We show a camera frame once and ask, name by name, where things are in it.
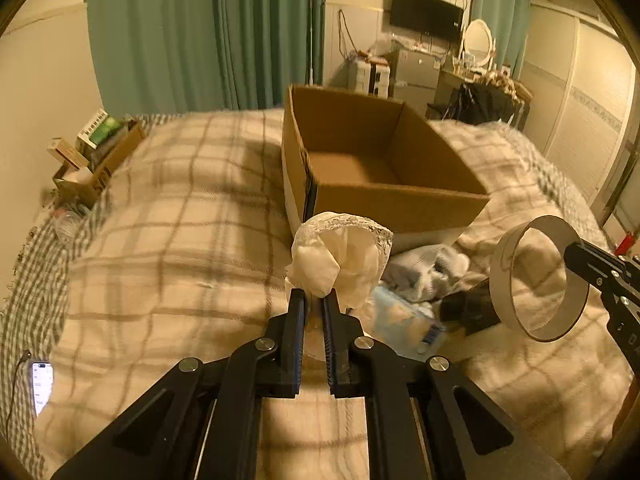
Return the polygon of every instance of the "smartphone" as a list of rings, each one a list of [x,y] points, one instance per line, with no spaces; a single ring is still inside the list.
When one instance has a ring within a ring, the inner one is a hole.
[[[51,363],[31,363],[31,386],[33,387],[33,405],[36,409],[36,416],[38,416],[51,395],[53,386]]]

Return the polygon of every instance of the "red object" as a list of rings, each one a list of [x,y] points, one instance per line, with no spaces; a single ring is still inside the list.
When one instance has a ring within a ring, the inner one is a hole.
[[[636,243],[636,236],[633,233],[627,233],[625,238],[620,242],[614,254],[616,256],[624,256],[628,250]]]

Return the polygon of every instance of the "open cardboard box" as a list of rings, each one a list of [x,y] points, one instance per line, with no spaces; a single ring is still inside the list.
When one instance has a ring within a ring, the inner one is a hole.
[[[145,131],[142,124],[136,121],[129,121],[129,132],[125,135],[108,153],[100,163],[91,180],[81,184],[79,182],[69,182],[63,176],[67,166],[63,164],[53,176],[53,182],[58,188],[60,197],[65,201],[79,200],[85,206],[92,207],[98,200],[100,193],[107,186],[111,174],[117,170],[125,159],[133,153],[140,142],[145,138]]]
[[[338,89],[289,88],[282,167],[293,233],[318,213],[350,213],[393,231],[393,253],[452,244],[489,200],[410,106]]]

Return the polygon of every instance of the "tape ring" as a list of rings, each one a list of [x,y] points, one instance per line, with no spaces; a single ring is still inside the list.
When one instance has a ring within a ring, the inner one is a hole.
[[[556,246],[560,255],[571,244],[582,243],[580,237],[567,222],[557,216],[541,216],[531,222],[525,222],[506,232],[498,242],[491,259],[489,272],[489,291],[494,304],[495,313],[500,320],[511,330],[522,333],[536,341],[551,342],[560,339],[567,334],[576,324],[584,305],[587,302],[589,283],[580,276],[566,270],[566,290],[562,303],[551,319],[535,330],[524,327],[513,303],[511,290],[511,277],[513,275],[513,262],[515,252],[529,229],[536,229],[546,235]]]

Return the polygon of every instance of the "flat screen tv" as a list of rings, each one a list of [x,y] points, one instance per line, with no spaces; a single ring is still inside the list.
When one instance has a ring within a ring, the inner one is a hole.
[[[392,0],[389,23],[447,41],[460,39],[463,9],[443,0]]]

